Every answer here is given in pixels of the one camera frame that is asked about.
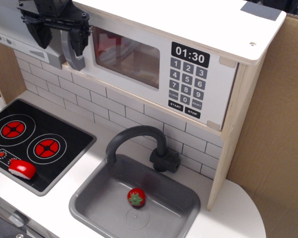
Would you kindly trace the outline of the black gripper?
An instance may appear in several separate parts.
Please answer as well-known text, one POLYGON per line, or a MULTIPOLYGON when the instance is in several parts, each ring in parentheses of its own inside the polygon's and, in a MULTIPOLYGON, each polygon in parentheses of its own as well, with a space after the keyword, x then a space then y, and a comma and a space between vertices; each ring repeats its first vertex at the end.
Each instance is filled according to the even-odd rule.
POLYGON ((21 0, 16 6, 36 43, 46 49, 52 39, 50 28, 69 31, 77 57, 82 56, 90 36, 89 14, 71 0, 21 0))

